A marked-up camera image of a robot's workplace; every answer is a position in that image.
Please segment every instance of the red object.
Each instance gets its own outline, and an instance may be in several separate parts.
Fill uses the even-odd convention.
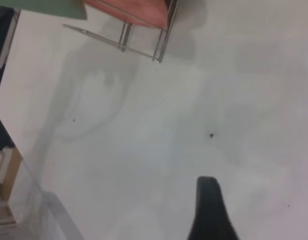
[[[168,10],[165,0],[103,0],[104,2],[117,7],[129,14],[136,16],[152,25],[164,28],[168,21]],[[150,27],[148,24],[141,22],[133,17],[126,16],[123,13],[114,10],[100,1],[85,0],[85,3],[91,5],[105,13],[127,23]]]

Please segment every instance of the transparent container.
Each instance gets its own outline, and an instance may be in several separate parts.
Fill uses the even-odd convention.
[[[34,179],[27,199],[13,203],[13,210],[22,215],[22,220],[15,222],[10,215],[2,214],[6,210],[9,203],[0,201],[0,240],[83,239],[58,197],[42,191]]]

